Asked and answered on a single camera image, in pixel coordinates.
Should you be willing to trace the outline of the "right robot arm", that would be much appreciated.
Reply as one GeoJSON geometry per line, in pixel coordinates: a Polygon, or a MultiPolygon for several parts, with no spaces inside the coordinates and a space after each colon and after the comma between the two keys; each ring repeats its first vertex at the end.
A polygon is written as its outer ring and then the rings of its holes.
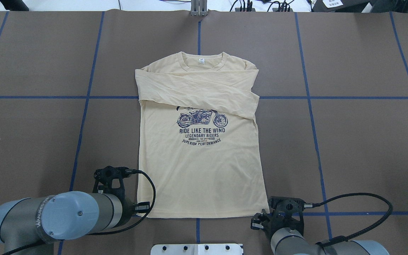
{"type": "Polygon", "coordinates": [[[303,236],[304,221],[293,216],[256,213],[250,227],[261,230],[270,242],[274,255],[388,255],[387,249],[373,240],[348,240],[324,246],[311,244],[303,236]]]}

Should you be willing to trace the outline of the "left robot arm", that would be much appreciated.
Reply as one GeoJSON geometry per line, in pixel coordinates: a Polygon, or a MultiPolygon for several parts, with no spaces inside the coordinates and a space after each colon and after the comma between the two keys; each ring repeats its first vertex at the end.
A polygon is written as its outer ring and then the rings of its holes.
{"type": "Polygon", "coordinates": [[[150,208],[149,202],[80,191],[14,200],[0,205],[0,243],[6,255],[52,255],[57,242],[106,233],[150,208]]]}

